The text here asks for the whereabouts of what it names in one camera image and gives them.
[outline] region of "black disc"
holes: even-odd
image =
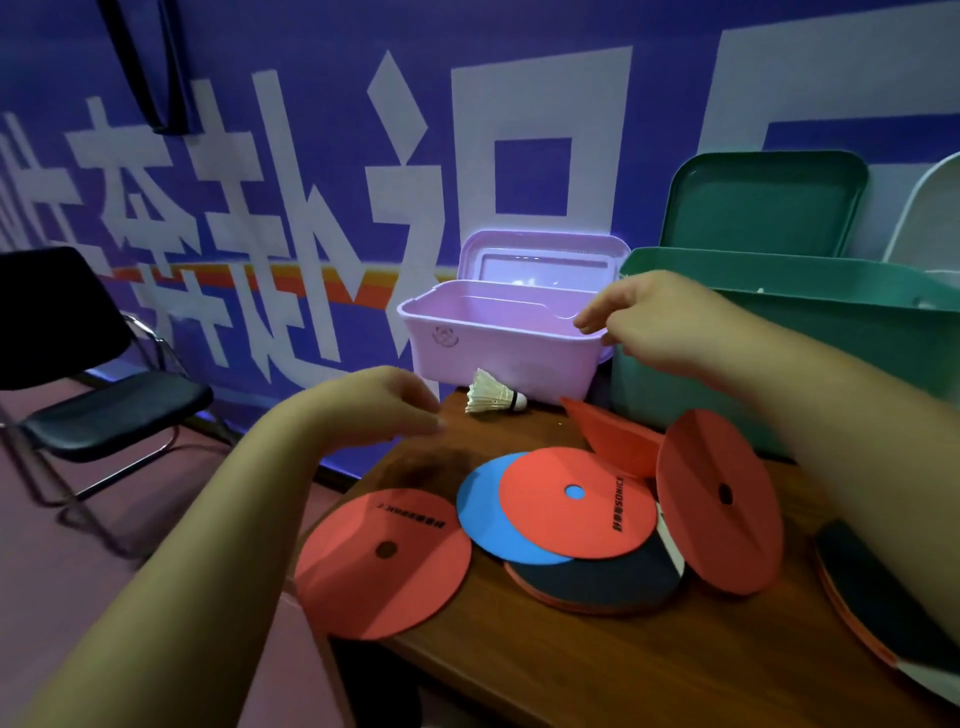
[[[960,674],[960,647],[843,521],[814,537],[817,556],[843,605],[898,662]],[[847,615],[841,612],[845,621]]]
[[[550,566],[509,564],[516,576],[545,597],[542,601],[597,613],[656,609],[676,591],[684,575],[684,559],[662,517],[640,548],[622,556],[573,559]]]

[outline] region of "shuttlecock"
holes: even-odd
[[[467,392],[467,412],[490,412],[496,409],[526,409],[527,398],[501,384],[490,374],[478,369]]]

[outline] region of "hand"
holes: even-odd
[[[324,432],[326,448],[356,448],[444,429],[440,402],[423,380],[396,367],[364,369],[294,395],[295,406]]]
[[[696,281],[651,271],[611,283],[573,320],[605,344],[670,374],[713,379],[717,354],[749,343],[763,320]]]

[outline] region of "green lid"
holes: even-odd
[[[852,152],[717,152],[674,175],[660,245],[838,257],[867,165]]]

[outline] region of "chair seat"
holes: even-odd
[[[20,423],[34,447],[74,463],[113,455],[213,402],[205,385],[143,372],[41,409]]]

